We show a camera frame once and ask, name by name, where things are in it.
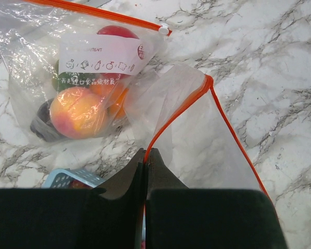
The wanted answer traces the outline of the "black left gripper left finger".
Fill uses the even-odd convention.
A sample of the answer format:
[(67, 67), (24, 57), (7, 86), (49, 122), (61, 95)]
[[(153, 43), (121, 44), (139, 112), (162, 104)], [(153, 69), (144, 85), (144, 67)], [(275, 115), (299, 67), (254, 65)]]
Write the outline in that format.
[(92, 189), (0, 189), (0, 248), (140, 248), (144, 154)]

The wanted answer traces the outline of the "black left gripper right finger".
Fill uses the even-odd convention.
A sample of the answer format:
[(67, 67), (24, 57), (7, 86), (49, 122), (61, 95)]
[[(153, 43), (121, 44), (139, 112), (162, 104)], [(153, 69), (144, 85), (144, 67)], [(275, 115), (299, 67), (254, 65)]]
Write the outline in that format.
[(270, 199), (258, 190), (192, 189), (147, 152), (146, 248), (286, 248)]

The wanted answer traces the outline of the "pink yellow peach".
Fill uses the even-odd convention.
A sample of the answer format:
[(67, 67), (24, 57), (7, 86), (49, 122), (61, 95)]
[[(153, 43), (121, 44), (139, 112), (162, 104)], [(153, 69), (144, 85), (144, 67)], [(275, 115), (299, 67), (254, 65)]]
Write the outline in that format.
[(76, 140), (95, 137), (109, 124), (103, 98), (83, 87), (61, 91), (50, 105), (50, 119), (59, 133)]

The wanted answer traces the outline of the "orange fruit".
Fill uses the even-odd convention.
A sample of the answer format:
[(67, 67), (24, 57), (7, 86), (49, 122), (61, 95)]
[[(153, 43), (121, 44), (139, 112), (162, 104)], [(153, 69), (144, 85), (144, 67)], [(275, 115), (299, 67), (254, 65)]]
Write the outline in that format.
[(128, 87), (118, 82), (115, 85), (91, 85), (89, 89), (93, 93), (100, 95), (103, 101), (106, 102), (105, 106), (110, 117), (123, 119), (126, 116), (123, 103), (129, 91)]

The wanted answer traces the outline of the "clear zip bag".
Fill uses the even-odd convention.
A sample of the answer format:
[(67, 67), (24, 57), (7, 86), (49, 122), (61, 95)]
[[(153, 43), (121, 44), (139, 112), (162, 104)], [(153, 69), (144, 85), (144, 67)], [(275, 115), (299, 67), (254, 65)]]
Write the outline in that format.
[[(108, 25), (125, 27), (139, 39), (97, 34)], [(9, 73), (12, 108), (19, 125), (36, 142), (75, 140), (65, 136), (45, 142), (37, 137), (30, 124), (39, 107), (71, 87), (89, 89), (119, 82), (130, 89), (170, 34), (166, 24), (70, 1), (0, 1), (0, 55)], [(104, 79), (101, 73), (129, 77), (115, 81)], [(124, 119), (114, 119), (109, 113), (108, 117), (107, 128), (95, 137)]]

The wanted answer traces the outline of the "red tomato fruit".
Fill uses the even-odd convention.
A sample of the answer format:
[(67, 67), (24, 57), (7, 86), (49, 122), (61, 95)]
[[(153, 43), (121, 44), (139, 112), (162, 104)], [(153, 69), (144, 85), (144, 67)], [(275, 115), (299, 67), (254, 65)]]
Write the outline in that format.
[[(97, 32), (98, 35), (113, 35), (113, 36), (120, 36), (124, 38), (134, 38), (139, 39), (139, 37), (133, 33), (131, 30), (117, 25), (108, 25)], [(104, 79), (114, 79), (115, 81), (128, 78), (129, 75), (123, 73), (101, 73)]]

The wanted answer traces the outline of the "clear bag orange zipper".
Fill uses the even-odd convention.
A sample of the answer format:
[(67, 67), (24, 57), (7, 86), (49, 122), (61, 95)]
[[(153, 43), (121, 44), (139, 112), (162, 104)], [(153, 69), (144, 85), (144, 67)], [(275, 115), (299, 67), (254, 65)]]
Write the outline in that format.
[(144, 149), (148, 204), (199, 219), (277, 218), (211, 76), (182, 65), (140, 76), (124, 108)]

